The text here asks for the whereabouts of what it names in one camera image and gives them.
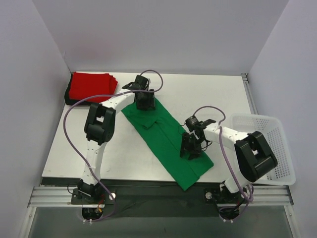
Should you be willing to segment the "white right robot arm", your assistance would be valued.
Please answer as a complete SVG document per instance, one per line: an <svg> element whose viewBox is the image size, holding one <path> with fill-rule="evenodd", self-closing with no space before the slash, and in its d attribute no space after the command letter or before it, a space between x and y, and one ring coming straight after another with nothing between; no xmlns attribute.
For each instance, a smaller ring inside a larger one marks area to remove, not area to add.
<svg viewBox="0 0 317 238"><path fill-rule="evenodd" d="M256 182L278 165L276 156L259 131L238 132L222 127L212 119L198 121L195 117L185 120L185 125L189 131L182 134L181 157L188 160L200 157L203 153L203 142L219 144L222 154L225 154L225 148L235 152L237 169L233 169L228 158L224 156L231 173L231 177L224 181L224 187L219 190L219 196L224 202L231 202L237 197L237 192Z"/></svg>

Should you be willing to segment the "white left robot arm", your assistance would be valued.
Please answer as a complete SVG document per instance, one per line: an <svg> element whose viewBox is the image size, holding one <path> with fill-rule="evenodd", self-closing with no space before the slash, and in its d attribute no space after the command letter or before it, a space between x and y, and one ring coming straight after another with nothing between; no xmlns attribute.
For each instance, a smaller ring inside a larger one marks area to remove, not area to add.
<svg viewBox="0 0 317 238"><path fill-rule="evenodd" d="M115 129L116 114L128 105L135 103L138 110L154 110L154 90L149 88L150 80L137 75L135 81L124 85L118 96L112 96L99 104L90 105L84 132L88 140L88 164L77 185L83 199L89 204L95 204L100 199L98 180L101 179L103 153L107 143L112 139Z"/></svg>

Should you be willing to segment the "green t shirt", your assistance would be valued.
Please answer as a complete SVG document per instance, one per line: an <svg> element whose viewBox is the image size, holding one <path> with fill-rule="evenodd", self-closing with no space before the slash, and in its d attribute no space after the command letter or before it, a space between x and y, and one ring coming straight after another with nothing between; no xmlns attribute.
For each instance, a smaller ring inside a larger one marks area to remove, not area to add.
<svg viewBox="0 0 317 238"><path fill-rule="evenodd" d="M214 166L213 161L203 152L200 157L189 160L188 155L180 157L180 123L169 113L159 100L155 100L155 109L138 110L133 103L121 112L134 126L147 146L173 177L183 191L186 191L199 178Z"/></svg>

